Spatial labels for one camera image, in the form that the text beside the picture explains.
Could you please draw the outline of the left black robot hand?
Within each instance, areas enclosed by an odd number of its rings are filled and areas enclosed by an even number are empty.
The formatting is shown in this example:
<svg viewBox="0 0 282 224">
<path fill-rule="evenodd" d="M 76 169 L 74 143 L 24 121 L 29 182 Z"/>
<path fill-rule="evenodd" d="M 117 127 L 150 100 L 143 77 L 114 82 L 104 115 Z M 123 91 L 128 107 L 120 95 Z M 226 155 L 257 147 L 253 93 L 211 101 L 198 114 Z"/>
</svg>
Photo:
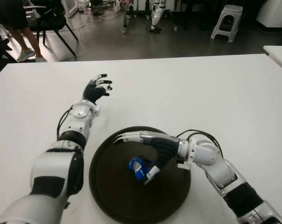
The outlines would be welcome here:
<svg viewBox="0 0 282 224">
<path fill-rule="evenodd" d="M 101 97 L 108 97 L 108 91 L 112 90 L 112 81 L 104 79 L 106 77 L 107 74 L 100 74 L 92 78 L 83 91 L 83 99 L 96 104 Z"/>
</svg>

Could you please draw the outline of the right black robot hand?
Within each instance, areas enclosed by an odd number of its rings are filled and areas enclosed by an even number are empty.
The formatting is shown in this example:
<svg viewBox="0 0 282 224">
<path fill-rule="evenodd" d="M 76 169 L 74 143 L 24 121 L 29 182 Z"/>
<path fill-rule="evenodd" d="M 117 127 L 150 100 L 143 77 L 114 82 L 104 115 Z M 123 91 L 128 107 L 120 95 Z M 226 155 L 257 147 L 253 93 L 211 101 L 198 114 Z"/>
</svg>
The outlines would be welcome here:
<svg viewBox="0 0 282 224">
<path fill-rule="evenodd" d="M 157 152 L 153 167 L 145 177 L 142 178 L 144 185 L 147 185 L 153 180 L 155 175 L 158 174 L 172 158 L 178 155 L 179 138 L 172 137 L 165 133 L 151 131 L 126 132 L 117 135 L 113 140 L 113 144 L 132 141 L 151 146 Z"/>
</svg>

